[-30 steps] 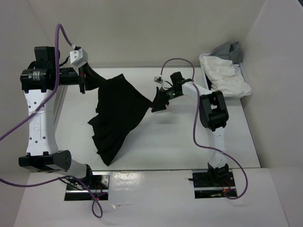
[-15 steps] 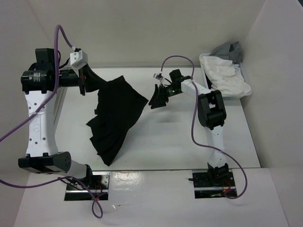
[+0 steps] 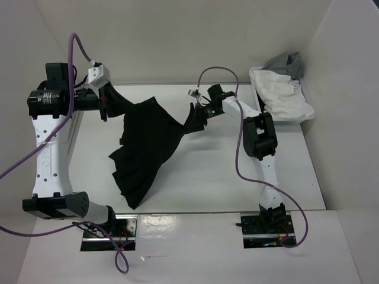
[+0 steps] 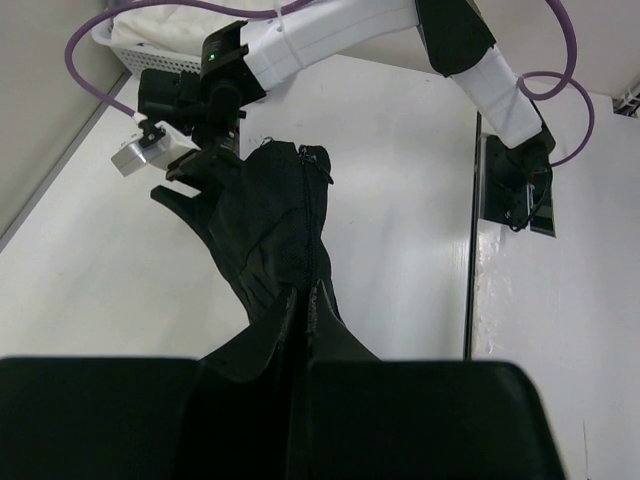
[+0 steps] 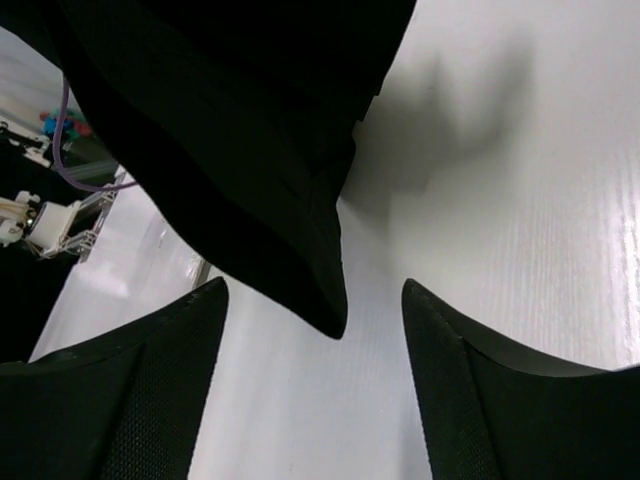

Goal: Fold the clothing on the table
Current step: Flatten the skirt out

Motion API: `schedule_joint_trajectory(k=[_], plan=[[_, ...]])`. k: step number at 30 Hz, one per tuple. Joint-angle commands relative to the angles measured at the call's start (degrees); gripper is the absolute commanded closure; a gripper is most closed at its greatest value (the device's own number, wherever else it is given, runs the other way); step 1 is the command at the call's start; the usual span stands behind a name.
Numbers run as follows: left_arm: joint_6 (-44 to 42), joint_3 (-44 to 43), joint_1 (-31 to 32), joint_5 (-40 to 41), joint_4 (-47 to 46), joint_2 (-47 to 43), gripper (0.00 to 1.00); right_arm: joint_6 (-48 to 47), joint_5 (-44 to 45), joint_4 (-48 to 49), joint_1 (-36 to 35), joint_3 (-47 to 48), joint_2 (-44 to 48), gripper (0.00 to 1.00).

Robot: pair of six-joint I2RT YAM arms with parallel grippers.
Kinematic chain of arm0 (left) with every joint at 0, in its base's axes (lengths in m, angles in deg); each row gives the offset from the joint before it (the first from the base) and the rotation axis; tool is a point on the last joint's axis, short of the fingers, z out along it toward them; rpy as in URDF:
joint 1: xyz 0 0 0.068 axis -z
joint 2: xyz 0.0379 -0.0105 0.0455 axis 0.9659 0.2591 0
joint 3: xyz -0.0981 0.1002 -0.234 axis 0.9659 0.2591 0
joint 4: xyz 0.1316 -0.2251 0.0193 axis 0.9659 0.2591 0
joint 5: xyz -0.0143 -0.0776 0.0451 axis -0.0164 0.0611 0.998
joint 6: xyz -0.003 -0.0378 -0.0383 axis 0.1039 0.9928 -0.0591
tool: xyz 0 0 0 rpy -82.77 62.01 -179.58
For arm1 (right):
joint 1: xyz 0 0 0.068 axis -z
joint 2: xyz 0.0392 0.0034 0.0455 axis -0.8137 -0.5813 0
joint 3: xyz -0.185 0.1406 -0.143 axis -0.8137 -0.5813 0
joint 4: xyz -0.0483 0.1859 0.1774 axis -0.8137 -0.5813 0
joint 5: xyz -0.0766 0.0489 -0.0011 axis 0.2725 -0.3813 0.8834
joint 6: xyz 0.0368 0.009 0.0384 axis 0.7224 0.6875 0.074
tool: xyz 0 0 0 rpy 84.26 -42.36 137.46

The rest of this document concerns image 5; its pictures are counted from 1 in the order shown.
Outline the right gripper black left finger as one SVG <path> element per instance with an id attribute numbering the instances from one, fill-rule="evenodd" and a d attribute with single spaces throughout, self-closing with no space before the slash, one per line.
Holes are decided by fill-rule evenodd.
<path id="1" fill-rule="evenodd" d="M 184 479 L 228 308 L 216 278 L 32 363 L 1 367 L 5 479 Z"/>

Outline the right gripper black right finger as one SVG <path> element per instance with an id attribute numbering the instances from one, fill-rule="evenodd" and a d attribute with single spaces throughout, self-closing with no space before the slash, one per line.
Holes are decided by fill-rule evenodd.
<path id="1" fill-rule="evenodd" d="M 639 370 L 523 345 L 415 280 L 402 315 L 436 479 L 635 479 Z"/>

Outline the black pleated skirt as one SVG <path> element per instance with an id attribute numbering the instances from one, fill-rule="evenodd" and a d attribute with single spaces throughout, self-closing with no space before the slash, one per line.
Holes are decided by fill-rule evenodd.
<path id="1" fill-rule="evenodd" d="M 411 1 L 5 1 L 1 25 L 207 261 L 338 339 L 336 203 Z"/>

